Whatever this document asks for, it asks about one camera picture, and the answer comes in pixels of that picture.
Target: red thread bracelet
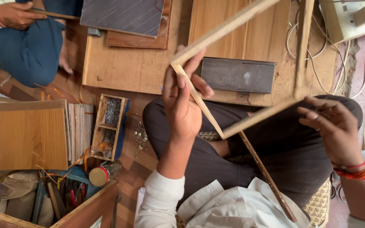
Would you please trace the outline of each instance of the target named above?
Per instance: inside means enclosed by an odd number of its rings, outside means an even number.
[[[339,170],[339,169],[334,169],[337,173],[337,175],[345,177],[346,179],[351,179],[351,180],[365,180],[365,169],[357,172],[357,173],[347,173],[344,172],[344,170]]]
[[[344,165],[338,165],[332,162],[332,166],[334,169],[338,170],[345,170],[345,169],[353,169],[353,168],[359,168],[365,165],[365,162],[363,164],[357,165],[357,166],[344,166]]]

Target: hand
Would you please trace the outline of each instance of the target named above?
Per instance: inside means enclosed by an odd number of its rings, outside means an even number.
[[[297,111],[305,115],[299,122],[319,130],[325,151],[332,162],[344,166],[364,163],[358,142],[357,118],[338,101],[309,96],[304,101],[316,106],[320,112],[298,107]]]
[[[182,49],[184,46],[180,45],[178,51]],[[194,74],[204,54],[205,50],[202,50],[188,60],[183,68],[202,96],[210,97],[214,94],[213,90],[202,78]],[[170,140],[193,142],[202,125],[202,112],[190,96],[189,82],[183,77],[177,77],[171,66],[165,72],[162,99],[165,105],[165,114],[171,127]]]
[[[28,12],[33,6],[27,3],[5,3],[0,5],[0,26],[13,29],[26,29],[35,19],[48,18],[44,14]]]

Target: white sleeve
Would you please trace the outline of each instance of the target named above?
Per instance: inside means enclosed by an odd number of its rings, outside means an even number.
[[[365,228],[365,221],[355,218],[352,215],[349,215],[347,222],[349,224],[348,228]]]
[[[185,177],[172,180],[157,170],[147,178],[146,193],[135,219],[135,227],[177,227],[175,215],[178,201],[184,194]]]

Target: workbench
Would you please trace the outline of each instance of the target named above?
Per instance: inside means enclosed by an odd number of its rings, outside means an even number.
[[[297,2],[291,3],[288,28],[291,27],[290,23],[294,23],[298,8]],[[161,94],[164,72],[175,53],[176,47],[179,44],[188,44],[191,9],[191,1],[173,0],[168,50],[108,47],[105,31],[102,37],[88,36],[83,85]],[[308,46],[311,54],[315,55],[323,44],[324,36],[315,22],[312,22]],[[293,32],[288,41],[288,46],[293,53],[296,53],[296,45],[296,32]],[[322,85],[327,90],[332,91],[337,61],[336,50],[328,44],[322,54],[314,58],[314,61]],[[275,66],[271,94],[215,91],[215,95],[209,100],[255,106],[275,105],[293,93],[295,62],[296,60],[292,59],[285,51],[281,61]],[[325,94],[318,84],[310,60],[307,61],[302,94]]]

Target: jar lid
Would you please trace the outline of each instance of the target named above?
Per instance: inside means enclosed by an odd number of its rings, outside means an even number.
[[[108,178],[108,172],[102,167],[92,169],[89,175],[91,183],[95,186],[104,185],[105,183],[107,183]]]

